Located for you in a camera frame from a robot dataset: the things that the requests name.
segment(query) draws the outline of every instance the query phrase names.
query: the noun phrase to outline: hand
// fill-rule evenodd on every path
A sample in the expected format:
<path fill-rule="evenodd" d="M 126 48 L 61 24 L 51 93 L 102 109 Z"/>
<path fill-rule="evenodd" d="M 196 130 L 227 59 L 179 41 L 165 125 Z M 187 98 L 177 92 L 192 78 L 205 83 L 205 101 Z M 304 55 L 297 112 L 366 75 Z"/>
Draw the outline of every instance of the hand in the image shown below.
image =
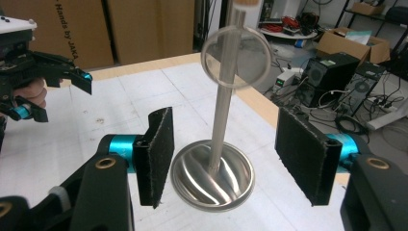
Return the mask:
<path fill-rule="evenodd" d="M 42 78 L 36 78 L 27 87 L 14 90 L 14 96 L 19 95 L 40 107 L 45 108 L 47 89 L 44 86 L 44 80 Z"/>

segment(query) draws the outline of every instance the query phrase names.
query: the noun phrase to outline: electronic equipment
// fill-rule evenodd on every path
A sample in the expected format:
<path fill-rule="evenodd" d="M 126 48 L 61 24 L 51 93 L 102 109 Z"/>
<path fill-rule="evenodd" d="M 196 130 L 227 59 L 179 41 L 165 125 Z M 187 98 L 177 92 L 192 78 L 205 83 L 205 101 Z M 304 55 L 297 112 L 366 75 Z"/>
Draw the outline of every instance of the electronic equipment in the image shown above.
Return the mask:
<path fill-rule="evenodd" d="M 288 91 L 289 86 L 292 85 L 295 73 L 291 70 L 286 70 L 276 77 L 275 85 L 273 85 L 272 92 L 276 95 L 284 94 Z"/>
<path fill-rule="evenodd" d="M 337 100 L 341 94 L 335 90 L 344 90 L 359 62 L 344 52 L 310 59 L 301 77 L 307 78 L 306 84 L 296 90 L 297 97 L 309 108 Z"/>
<path fill-rule="evenodd" d="M 373 155 L 351 136 L 359 155 L 351 166 L 341 216 L 345 230 L 406 230 L 408 177 L 394 163 Z M 328 203 L 342 145 L 328 139 L 291 108 L 280 108 L 275 149 L 312 205 Z"/>
<path fill-rule="evenodd" d="M 333 95 L 327 93 L 327 90 L 316 88 L 307 82 L 297 88 L 295 95 L 308 108 L 317 108 L 334 100 Z"/>
<path fill-rule="evenodd" d="M 293 29 L 293 28 L 289 28 L 289 27 L 284 27 L 283 28 L 283 34 L 288 35 L 288 36 L 294 36 L 295 34 L 297 34 L 300 31 L 300 29 Z"/>
<path fill-rule="evenodd" d="M 0 197 L 0 230 L 135 230 L 128 173 L 137 174 L 140 205 L 155 209 L 174 152 L 171 107 L 148 120 L 144 135 L 102 138 L 96 153 L 35 207 L 20 195 Z"/>
<path fill-rule="evenodd" d="M 343 90 L 360 62 L 344 52 L 312 58 L 303 71 L 302 79 L 324 90 Z"/>
<path fill-rule="evenodd" d="M 354 116 L 364 100 L 369 96 L 385 71 L 384 66 L 363 62 L 357 67 L 355 74 L 345 87 L 345 92 L 339 98 L 338 111 Z"/>

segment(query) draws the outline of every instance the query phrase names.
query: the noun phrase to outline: wall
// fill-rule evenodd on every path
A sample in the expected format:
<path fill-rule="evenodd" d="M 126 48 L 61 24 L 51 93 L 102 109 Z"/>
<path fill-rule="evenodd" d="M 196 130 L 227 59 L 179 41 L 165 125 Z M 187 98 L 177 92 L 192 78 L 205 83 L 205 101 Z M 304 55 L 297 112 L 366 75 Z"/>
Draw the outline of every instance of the wall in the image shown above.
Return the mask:
<path fill-rule="evenodd" d="M 213 16 L 213 21 L 210 26 L 210 35 L 218 30 L 219 14 L 220 14 L 222 0 L 213 0 L 213 1 L 216 1 L 215 3 L 216 8 L 215 8 L 214 16 Z M 387 8 L 384 10 L 383 13 L 385 13 L 390 8 L 390 6 L 394 3 L 394 1 L 395 0 L 386 0 L 384 2 Z M 316 4 L 313 0 L 301 0 L 299 11 L 301 11 L 303 7 L 305 7 L 304 12 L 311 12 L 311 13 L 319 14 L 320 15 L 319 24 L 322 26 L 331 28 L 336 25 L 336 22 L 340 16 L 341 10 L 345 2 L 346 2 L 345 0 L 333 0 L 331 3 L 327 5 L 320 6 L 320 10 L 319 10 L 319 5 Z M 360 2 L 360 1 L 359 0 L 350 1 L 349 6 L 347 8 L 348 9 L 351 8 L 354 2 Z M 259 5 L 257 6 L 256 11 L 247 14 L 245 25 L 250 26 L 252 28 L 257 27 L 257 21 L 259 19 L 259 13 L 261 11 L 262 3 L 263 1 L 260 1 Z M 408 1 L 398 0 L 396 5 L 408 7 Z M 340 23 L 340 26 L 347 26 L 350 19 L 351 19 L 351 14 L 345 13 Z M 362 16 L 356 16 L 351 28 L 354 30 L 372 30 L 373 34 L 375 35 L 380 25 L 381 25 L 381 22 L 379 21 L 372 21 L 369 18 L 365 18 Z M 387 23 L 386 25 L 384 25 L 384 27 L 382 28 L 378 36 L 380 38 L 387 39 L 390 42 L 391 47 L 394 47 L 395 44 L 398 42 L 399 38 L 402 36 L 402 33 L 404 31 L 405 31 L 405 28 L 403 27 Z"/>
<path fill-rule="evenodd" d="M 387 7 L 384 10 L 383 14 L 385 14 L 387 10 L 393 5 L 394 1 L 395 0 L 385 0 L 384 4 Z M 334 26 L 340 16 L 341 9 L 343 8 L 345 2 L 346 2 L 345 0 L 333 0 L 328 5 L 321 6 L 319 23 Z M 347 8 L 350 9 L 354 2 L 360 1 L 357 0 L 350 1 L 349 6 Z M 396 5 L 408 7 L 408 1 L 398 0 Z M 305 8 L 305 12 L 319 13 L 319 7 L 316 3 L 310 0 L 308 1 L 308 4 Z M 350 13 L 345 13 L 343 16 L 343 20 L 341 21 L 339 26 L 346 27 L 351 17 L 352 15 Z M 380 21 L 374 21 L 366 17 L 356 16 L 353 24 L 351 25 L 351 29 L 365 31 L 372 30 L 372 34 L 375 35 L 380 25 L 381 25 Z M 404 27 L 386 23 L 384 27 L 381 29 L 380 33 L 378 34 L 378 37 L 387 39 L 390 42 L 391 47 L 394 47 L 404 31 L 405 31 Z"/>
<path fill-rule="evenodd" d="M 210 0 L 210 1 L 215 1 L 216 3 L 213 4 L 213 7 L 215 7 L 215 9 L 214 9 L 213 20 L 210 25 L 209 36 L 215 33 L 219 28 L 219 16 L 221 13 L 221 3 L 222 3 L 222 0 Z M 258 21 L 259 21 L 259 15 L 261 13 L 262 2 L 263 1 L 260 0 L 257 6 L 255 6 L 254 8 L 252 8 L 250 11 L 246 13 L 245 22 L 244 22 L 245 26 L 248 26 L 254 29 L 258 27 Z"/>

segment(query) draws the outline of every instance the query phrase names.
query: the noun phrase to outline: white tabletop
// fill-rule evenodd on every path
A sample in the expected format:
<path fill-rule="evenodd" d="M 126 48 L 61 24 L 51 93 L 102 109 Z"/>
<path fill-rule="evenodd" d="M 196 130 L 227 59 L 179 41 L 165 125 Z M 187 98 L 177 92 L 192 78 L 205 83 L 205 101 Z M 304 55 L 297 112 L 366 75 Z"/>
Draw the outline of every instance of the white tabletop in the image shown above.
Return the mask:
<path fill-rule="evenodd" d="M 212 135 L 217 85 L 200 64 L 94 81 L 93 95 L 75 87 L 51 90 L 50 122 L 10 121 L 0 154 L 0 196 L 23 195 L 30 206 L 74 172 L 106 134 L 144 134 L 147 115 L 173 107 L 175 153 Z M 274 150 L 275 130 L 237 95 L 225 141 L 255 169 L 254 192 L 240 207 L 208 213 L 186 204 L 167 177 L 162 204 L 141 207 L 129 175 L 136 230 L 344 230 L 344 188 L 335 183 L 329 206 L 312 207 Z"/>

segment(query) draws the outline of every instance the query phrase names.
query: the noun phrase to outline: cable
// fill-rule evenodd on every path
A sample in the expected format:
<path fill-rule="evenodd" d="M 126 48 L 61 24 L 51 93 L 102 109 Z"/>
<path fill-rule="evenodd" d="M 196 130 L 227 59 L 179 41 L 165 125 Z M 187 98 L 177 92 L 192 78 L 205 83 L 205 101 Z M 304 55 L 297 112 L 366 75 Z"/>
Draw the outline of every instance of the cable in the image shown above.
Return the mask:
<path fill-rule="evenodd" d="M 397 98 L 391 100 L 391 103 L 400 102 L 400 101 L 402 101 L 402 100 L 404 100 L 404 99 L 405 99 L 404 96 L 399 96 L 399 97 L 397 97 Z"/>
<path fill-rule="evenodd" d="M 283 26 L 279 24 L 274 24 L 274 23 L 265 23 L 261 26 L 262 29 L 268 31 L 268 32 L 282 32 L 283 31 Z"/>
<path fill-rule="evenodd" d="M 315 119 L 318 119 L 318 120 L 324 121 L 324 122 L 334 122 L 334 121 L 335 121 L 335 119 L 327 120 L 327 119 L 323 119 L 323 118 L 316 117 L 316 116 L 312 113 L 312 111 L 313 111 L 313 110 L 309 111 L 309 115 L 310 115 L 311 117 L 315 118 Z"/>
<path fill-rule="evenodd" d="M 324 106 L 321 105 L 321 99 L 323 98 L 323 96 L 326 95 L 327 93 L 333 94 L 334 92 L 349 93 L 350 90 L 329 90 L 329 91 L 327 91 L 326 93 L 324 93 L 324 94 L 319 98 L 319 103 L 318 103 L 319 108 L 320 108 L 320 107 L 325 107 L 325 106 L 327 106 L 327 105 L 324 105 Z"/>
<path fill-rule="evenodd" d="M 357 82 L 357 81 L 358 81 L 358 83 L 364 84 L 364 83 L 366 83 L 366 82 L 369 80 L 369 78 L 367 78 L 366 75 L 364 75 L 363 78 L 364 78 L 363 81 L 360 81 L 360 79 L 351 79 L 351 81 L 349 82 L 349 84 L 352 84 L 352 83 Z M 349 96 L 350 96 L 355 90 L 356 90 L 356 89 L 354 88 L 353 90 L 350 90 L 350 91 L 348 92 L 348 94 L 346 94 L 346 95 L 344 95 L 343 97 L 341 97 L 341 98 L 338 100 L 338 106 L 336 107 L 336 109 L 334 109 L 334 111 L 339 110 L 339 108 L 341 108 L 341 106 L 344 104 L 344 101 L 345 101 L 346 99 L 348 99 L 348 104 L 346 104 L 346 105 L 347 105 L 347 106 L 349 107 L 349 109 L 351 110 L 351 108 L 352 108 L 351 102 L 350 102 L 351 98 L 349 98 Z"/>
<path fill-rule="evenodd" d="M 209 8 L 207 9 L 208 10 L 208 15 L 210 14 L 210 9 L 211 9 L 211 7 L 213 7 L 213 11 L 211 12 L 211 17 L 210 17 L 210 22 L 209 22 L 209 24 L 208 24 L 208 27 L 207 27 L 207 31 L 206 31 L 206 35 L 205 35 L 205 39 L 204 40 L 207 40 L 207 38 L 208 38 L 208 34 L 209 34 L 209 32 L 210 32 L 210 27 L 211 27 L 211 24 L 213 23 L 213 16 L 214 16 L 214 10 L 215 10 L 215 8 L 216 8 L 216 3 L 217 3 L 217 0 L 213 0 L 213 1 L 210 1 L 210 6 L 209 6 Z"/>
<path fill-rule="evenodd" d="M 308 79 L 308 77 L 304 78 L 304 79 L 297 85 L 297 88 L 296 88 L 295 90 L 289 91 L 289 92 L 284 93 L 284 94 L 281 94 L 281 95 L 276 95 L 276 94 L 271 95 L 271 96 L 270 96 L 270 101 L 272 101 L 272 102 L 275 103 L 275 104 L 283 104 L 282 101 L 281 101 L 281 99 L 284 98 L 284 97 L 287 97 L 287 96 L 291 95 L 291 94 L 294 93 L 294 92 L 296 92 L 297 89 L 298 89 L 307 79 Z"/>
<path fill-rule="evenodd" d="M 305 8 L 306 8 L 308 2 L 309 2 L 309 0 L 306 0 L 305 5 L 303 5 L 302 11 L 300 11 L 300 15 L 302 15 L 303 12 L 305 11 Z"/>
<path fill-rule="evenodd" d="M 283 16 L 282 17 L 282 23 L 284 27 L 289 27 L 289 28 L 294 28 L 294 29 L 299 29 L 300 28 L 300 23 L 297 21 L 296 18 L 290 17 L 290 16 Z"/>
<path fill-rule="evenodd" d="M 332 125 L 330 125 L 330 124 L 323 123 L 323 122 L 320 122 L 320 121 L 316 121 L 316 120 L 309 119 L 309 122 L 315 122 L 315 123 L 319 123 L 319 124 L 325 125 L 325 126 L 327 126 L 327 127 L 331 127 L 331 128 L 337 129 L 337 127 L 335 127 L 335 126 L 332 126 Z"/>
<path fill-rule="evenodd" d="M 349 129 L 346 129 L 345 127 L 343 127 L 342 122 L 344 122 L 344 121 L 350 122 L 353 125 L 354 129 L 349 130 Z M 367 135 L 368 132 L 369 132 L 369 129 L 367 129 L 359 121 L 357 121 L 356 119 L 354 119 L 354 118 L 352 118 L 352 117 L 350 117 L 348 115 L 338 116 L 338 117 L 335 118 L 334 122 L 336 124 L 336 127 L 342 133 L 351 133 L 351 134 L 355 134 L 355 135 Z"/>
<path fill-rule="evenodd" d="M 328 0 L 327 2 L 321 2 L 320 0 L 313 0 L 314 3 L 318 4 L 319 6 L 321 5 L 327 5 L 331 3 L 333 0 Z"/>
<path fill-rule="evenodd" d="M 292 62 L 292 61 L 290 61 L 290 60 L 285 60 L 285 59 L 282 59 L 282 58 L 276 58 L 275 61 L 278 63 L 279 67 L 282 66 L 282 65 L 279 63 L 279 61 L 285 61 L 287 66 L 290 66 L 290 65 L 291 65 L 291 62 Z"/>
<path fill-rule="evenodd" d="M 384 100 L 385 100 L 385 103 L 387 103 L 388 98 L 389 98 L 391 95 L 393 95 L 394 93 L 396 93 L 397 91 L 399 91 L 400 88 L 401 88 L 401 77 L 398 78 L 398 88 L 397 88 L 395 91 L 393 91 L 392 93 L 390 93 L 390 94 L 384 99 Z"/>

